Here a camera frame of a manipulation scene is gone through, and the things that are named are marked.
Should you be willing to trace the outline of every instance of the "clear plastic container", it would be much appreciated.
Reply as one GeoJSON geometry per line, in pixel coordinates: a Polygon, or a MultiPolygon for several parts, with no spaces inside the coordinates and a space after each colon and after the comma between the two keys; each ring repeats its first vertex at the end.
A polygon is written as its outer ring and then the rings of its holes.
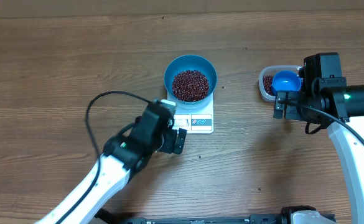
{"type": "Polygon", "coordinates": [[[299,65],[276,65],[263,69],[259,74],[259,90],[261,91],[262,99],[267,102],[274,102],[276,100],[275,96],[270,95],[266,92],[266,90],[264,90],[263,77],[268,75],[274,76],[277,74],[277,72],[285,70],[289,70],[298,74],[299,68],[301,68],[299,65]]]}

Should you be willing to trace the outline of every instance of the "wooden tabletop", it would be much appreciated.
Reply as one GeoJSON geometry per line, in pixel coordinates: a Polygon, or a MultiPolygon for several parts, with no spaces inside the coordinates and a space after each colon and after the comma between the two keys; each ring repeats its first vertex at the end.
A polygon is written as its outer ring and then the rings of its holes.
{"type": "MultiPolygon", "coordinates": [[[[248,12],[0,20],[0,223],[32,223],[87,175],[95,153],[89,101],[109,90],[165,98],[164,70],[197,54],[218,72],[215,132],[188,135],[181,155],[155,154],[105,205],[146,218],[277,213],[312,205],[350,223],[326,130],[273,118],[260,71],[338,52],[349,85],[364,84],[364,11],[248,12]]],[[[102,146],[145,105],[107,96],[91,112],[102,146]]]]}

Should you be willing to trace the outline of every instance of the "kitchen scale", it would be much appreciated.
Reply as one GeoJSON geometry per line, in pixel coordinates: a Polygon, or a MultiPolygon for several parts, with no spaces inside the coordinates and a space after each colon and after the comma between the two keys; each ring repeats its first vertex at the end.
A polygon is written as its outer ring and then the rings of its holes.
{"type": "Polygon", "coordinates": [[[168,100],[177,102],[173,129],[186,129],[187,134],[213,133],[213,93],[197,105],[185,105],[170,93],[168,100]]]}

